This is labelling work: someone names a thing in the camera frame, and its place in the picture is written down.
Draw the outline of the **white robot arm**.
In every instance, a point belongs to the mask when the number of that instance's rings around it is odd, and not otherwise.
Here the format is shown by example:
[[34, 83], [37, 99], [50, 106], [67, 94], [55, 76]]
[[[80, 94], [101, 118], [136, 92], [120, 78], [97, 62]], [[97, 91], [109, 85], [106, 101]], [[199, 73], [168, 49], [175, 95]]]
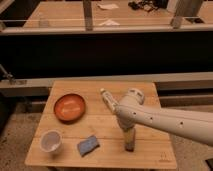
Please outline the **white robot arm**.
[[145, 95], [131, 88], [116, 106], [116, 115], [136, 123], [213, 147], [213, 113], [144, 105]]

